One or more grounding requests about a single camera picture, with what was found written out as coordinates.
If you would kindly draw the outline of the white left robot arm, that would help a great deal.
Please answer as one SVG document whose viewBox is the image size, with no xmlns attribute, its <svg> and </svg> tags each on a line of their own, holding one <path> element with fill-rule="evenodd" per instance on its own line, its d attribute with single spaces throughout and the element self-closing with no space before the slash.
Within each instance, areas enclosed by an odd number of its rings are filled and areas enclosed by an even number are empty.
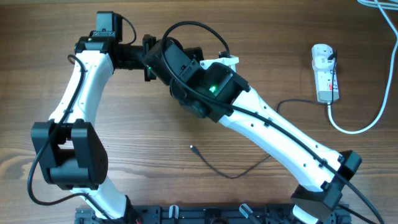
<svg viewBox="0 0 398 224">
<path fill-rule="evenodd" d="M 68 56 L 74 65 L 67 89 L 46 122 L 34 123 L 31 139 L 36 157 L 27 179 L 30 199 L 43 206 L 81 197 L 93 210 L 99 223 L 139 223 L 140 216 L 128 196 L 110 181 L 108 155 L 95 131 L 95 118 L 102 93 L 116 69 L 143 70 L 145 81 L 155 79 L 144 55 L 156 43 L 145 35 L 141 46 L 124 44 L 125 17 L 113 11 L 99 11 L 96 28 L 81 37 L 75 53 Z M 40 167 L 44 180 L 69 190 L 71 195 L 44 202 L 33 191 L 33 177 Z"/>
</svg>

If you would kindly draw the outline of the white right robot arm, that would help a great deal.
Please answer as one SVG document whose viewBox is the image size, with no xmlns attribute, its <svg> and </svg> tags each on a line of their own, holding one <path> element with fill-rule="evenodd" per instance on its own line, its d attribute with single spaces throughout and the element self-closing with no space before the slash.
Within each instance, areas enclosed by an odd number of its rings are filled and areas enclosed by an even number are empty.
<svg viewBox="0 0 398 224">
<path fill-rule="evenodd" d="M 361 158 L 316 142 L 270 108 L 236 73 L 238 61 L 226 51 L 206 60 L 201 48 L 185 49 L 170 39 L 148 48 L 143 59 L 186 110 L 242 134 L 296 178 L 291 196 L 296 218 L 304 223 L 330 218 Z"/>
</svg>

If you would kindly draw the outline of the white charger adapter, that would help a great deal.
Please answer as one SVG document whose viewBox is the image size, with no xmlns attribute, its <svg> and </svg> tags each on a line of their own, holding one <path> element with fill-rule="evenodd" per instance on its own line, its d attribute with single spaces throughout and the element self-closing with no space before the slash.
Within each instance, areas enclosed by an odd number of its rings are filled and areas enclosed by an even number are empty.
<svg viewBox="0 0 398 224">
<path fill-rule="evenodd" d="M 314 70 L 331 70 L 335 63 L 335 55 L 318 55 L 313 59 Z"/>
</svg>

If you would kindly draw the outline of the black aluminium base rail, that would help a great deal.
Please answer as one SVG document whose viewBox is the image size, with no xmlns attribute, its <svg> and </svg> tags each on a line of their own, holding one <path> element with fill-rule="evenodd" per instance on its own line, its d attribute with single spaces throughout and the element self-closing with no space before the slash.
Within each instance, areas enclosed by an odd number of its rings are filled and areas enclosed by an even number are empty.
<svg viewBox="0 0 398 224">
<path fill-rule="evenodd" d="M 135 206 L 138 218 L 132 223 L 143 224 L 203 224 L 203 223 L 303 223 L 293 215 L 292 204 L 268 204 L 266 206 L 250 206 L 252 213 L 244 215 L 237 205 L 232 207 L 161 207 Z M 76 209 L 75 222 L 79 224 L 94 223 L 123 223 L 103 220 L 95 215 L 90 208 Z M 352 223 L 351 215 L 341 208 L 328 216 L 325 221 L 317 223 L 349 224 Z"/>
</svg>

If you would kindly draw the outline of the white power strip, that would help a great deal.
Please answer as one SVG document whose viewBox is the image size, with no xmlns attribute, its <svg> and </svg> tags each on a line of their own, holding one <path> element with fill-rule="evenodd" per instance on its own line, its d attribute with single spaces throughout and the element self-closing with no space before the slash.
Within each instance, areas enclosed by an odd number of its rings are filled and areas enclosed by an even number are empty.
<svg viewBox="0 0 398 224">
<path fill-rule="evenodd" d="M 327 44 L 315 44 L 312 49 L 313 59 L 318 55 L 335 55 L 335 63 L 331 70 L 314 70 L 317 101 L 326 105 L 332 104 L 339 99 L 338 81 L 336 76 L 337 53 Z"/>
</svg>

